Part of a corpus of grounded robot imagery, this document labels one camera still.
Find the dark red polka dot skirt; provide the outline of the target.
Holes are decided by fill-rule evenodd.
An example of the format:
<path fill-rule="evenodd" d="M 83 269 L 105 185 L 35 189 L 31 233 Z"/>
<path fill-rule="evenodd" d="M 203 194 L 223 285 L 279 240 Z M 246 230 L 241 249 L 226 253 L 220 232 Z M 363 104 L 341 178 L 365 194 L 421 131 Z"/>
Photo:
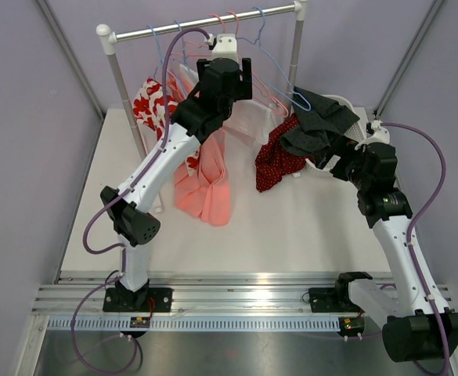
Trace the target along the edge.
<path fill-rule="evenodd" d="M 300 172 L 306 165 L 304 157 L 287 152 L 280 138 L 298 126 L 298 119 L 292 114 L 269 133 L 268 142 L 261 147 L 255 158 L 255 186 L 259 193 L 272 189 L 284 176 Z"/>

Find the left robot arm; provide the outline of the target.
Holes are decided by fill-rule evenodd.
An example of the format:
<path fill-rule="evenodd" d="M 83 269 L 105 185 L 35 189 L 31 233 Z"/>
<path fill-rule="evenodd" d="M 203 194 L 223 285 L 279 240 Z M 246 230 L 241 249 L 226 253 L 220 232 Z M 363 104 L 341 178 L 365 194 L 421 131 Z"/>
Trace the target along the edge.
<path fill-rule="evenodd" d="M 117 189 L 103 188 L 118 240 L 124 245 L 123 275 L 106 290 L 106 312 L 163 312 L 159 299 L 169 290 L 150 287 L 151 241 L 160 221 L 150 214 L 152 203 L 177 167 L 232 114 L 233 104 L 252 97 L 251 59 L 216 58 L 197 61 L 199 81 L 168 120 L 168 130 L 129 181 Z"/>

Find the dark grey dotted skirt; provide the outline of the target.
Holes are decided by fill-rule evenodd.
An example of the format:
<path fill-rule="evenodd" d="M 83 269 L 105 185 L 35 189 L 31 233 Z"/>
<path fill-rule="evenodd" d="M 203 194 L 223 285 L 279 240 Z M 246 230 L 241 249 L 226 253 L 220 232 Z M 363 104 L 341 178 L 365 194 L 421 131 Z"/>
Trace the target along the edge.
<path fill-rule="evenodd" d="M 323 167 L 331 147 L 359 121 L 349 107 L 306 89 L 295 87 L 293 110 L 298 123 L 280 137 L 283 149 Z"/>

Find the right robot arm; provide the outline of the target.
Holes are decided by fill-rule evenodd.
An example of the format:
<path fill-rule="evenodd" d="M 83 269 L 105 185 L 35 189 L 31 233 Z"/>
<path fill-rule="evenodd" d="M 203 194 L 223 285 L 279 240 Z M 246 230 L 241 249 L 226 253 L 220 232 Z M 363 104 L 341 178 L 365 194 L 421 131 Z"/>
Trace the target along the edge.
<path fill-rule="evenodd" d="M 414 233 L 412 209 L 395 185 L 395 148 L 386 141 L 358 143 L 339 136 L 314 155 L 314 164 L 324 168 L 332 157 L 338 160 L 330 173 L 357 189 L 359 210 L 384 251 L 398 294 L 393 301 L 367 274 L 343 273 L 335 305 L 363 310 L 381 329 L 393 361 L 449 362 L 458 346 L 458 312 L 435 285 Z"/>

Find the salmon pink pleated skirt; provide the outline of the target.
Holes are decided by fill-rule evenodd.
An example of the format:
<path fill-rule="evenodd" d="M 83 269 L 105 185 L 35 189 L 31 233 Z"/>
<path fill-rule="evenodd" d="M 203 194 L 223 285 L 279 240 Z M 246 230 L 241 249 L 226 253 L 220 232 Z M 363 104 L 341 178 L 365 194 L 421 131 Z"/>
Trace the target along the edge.
<path fill-rule="evenodd" d="M 225 132 L 219 129 L 183 161 L 174 173 L 174 205 L 212 226 L 231 217 L 229 174 L 225 165 Z"/>

